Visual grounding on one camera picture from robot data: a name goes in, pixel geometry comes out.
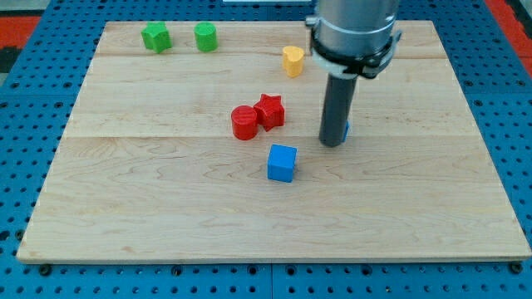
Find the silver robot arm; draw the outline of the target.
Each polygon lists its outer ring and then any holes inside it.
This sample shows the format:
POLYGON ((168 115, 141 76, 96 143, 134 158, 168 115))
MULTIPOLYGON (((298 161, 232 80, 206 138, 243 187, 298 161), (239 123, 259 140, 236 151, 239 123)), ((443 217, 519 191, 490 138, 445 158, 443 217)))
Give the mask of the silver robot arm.
POLYGON ((319 0, 305 20, 312 48, 321 56, 365 57, 388 43, 398 0, 319 0))

